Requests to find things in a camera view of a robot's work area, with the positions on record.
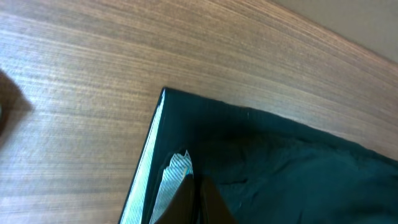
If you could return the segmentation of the black shorts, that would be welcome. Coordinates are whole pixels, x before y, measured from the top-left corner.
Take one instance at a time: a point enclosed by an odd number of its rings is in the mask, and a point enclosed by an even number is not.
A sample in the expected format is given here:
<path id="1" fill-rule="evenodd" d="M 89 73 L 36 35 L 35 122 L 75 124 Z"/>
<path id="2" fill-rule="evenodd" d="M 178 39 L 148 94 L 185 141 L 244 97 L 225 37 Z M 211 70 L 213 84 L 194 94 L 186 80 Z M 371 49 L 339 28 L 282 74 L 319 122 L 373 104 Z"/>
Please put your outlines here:
<path id="1" fill-rule="evenodd" d="M 155 223 L 186 175 L 237 223 L 396 223 L 397 161 L 261 110 L 163 88 L 120 223 Z"/>

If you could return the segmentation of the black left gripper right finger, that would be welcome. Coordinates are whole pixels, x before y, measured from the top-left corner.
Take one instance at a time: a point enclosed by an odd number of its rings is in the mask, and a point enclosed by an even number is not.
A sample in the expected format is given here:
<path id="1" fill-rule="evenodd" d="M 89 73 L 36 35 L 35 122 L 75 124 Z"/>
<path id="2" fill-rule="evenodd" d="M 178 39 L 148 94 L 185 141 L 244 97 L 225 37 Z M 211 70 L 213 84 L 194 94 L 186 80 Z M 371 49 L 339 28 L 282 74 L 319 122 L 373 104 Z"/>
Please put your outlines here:
<path id="1" fill-rule="evenodd" d="M 200 223 L 237 224 L 219 190 L 209 177 L 200 183 Z"/>

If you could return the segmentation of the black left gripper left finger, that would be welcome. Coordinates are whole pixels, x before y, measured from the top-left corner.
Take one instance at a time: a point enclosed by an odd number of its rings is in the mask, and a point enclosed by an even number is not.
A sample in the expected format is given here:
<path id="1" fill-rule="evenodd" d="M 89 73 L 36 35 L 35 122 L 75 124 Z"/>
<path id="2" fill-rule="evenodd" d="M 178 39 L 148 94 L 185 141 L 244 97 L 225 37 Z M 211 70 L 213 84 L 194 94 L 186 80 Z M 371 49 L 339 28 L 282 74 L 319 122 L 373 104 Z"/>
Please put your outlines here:
<path id="1" fill-rule="evenodd" d="M 164 213 L 155 224 L 191 224 L 195 211 L 195 181 L 186 175 Z"/>

